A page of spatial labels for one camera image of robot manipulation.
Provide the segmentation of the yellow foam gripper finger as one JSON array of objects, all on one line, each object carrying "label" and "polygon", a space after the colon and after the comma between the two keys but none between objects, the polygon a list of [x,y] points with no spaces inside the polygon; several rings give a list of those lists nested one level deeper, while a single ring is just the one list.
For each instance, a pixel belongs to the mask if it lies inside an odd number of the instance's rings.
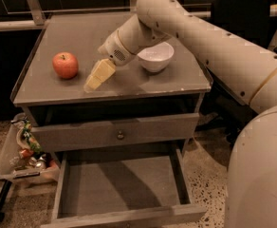
[{"label": "yellow foam gripper finger", "polygon": [[116,71],[115,64],[109,59],[99,60],[92,68],[87,77],[83,90],[89,92],[97,89],[102,83],[107,81]]}]

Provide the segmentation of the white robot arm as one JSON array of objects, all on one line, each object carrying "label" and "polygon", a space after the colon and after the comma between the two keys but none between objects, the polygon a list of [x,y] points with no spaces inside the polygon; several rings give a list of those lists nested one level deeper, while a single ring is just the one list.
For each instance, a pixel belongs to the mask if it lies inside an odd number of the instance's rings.
[{"label": "white robot arm", "polygon": [[176,38],[257,117],[237,137],[224,228],[277,228],[277,54],[187,12],[177,0],[137,0],[135,14],[100,46],[85,89],[147,47]]}]

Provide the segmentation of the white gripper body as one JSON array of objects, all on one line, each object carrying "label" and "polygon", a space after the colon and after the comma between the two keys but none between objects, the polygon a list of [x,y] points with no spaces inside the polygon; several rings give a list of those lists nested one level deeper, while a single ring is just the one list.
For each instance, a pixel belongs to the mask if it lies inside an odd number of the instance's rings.
[{"label": "white gripper body", "polygon": [[105,42],[98,48],[98,52],[108,57],[118,67],[127,65],[135,58],[135,55],[129,52],[122,44],[117,30],[107,37]]}]

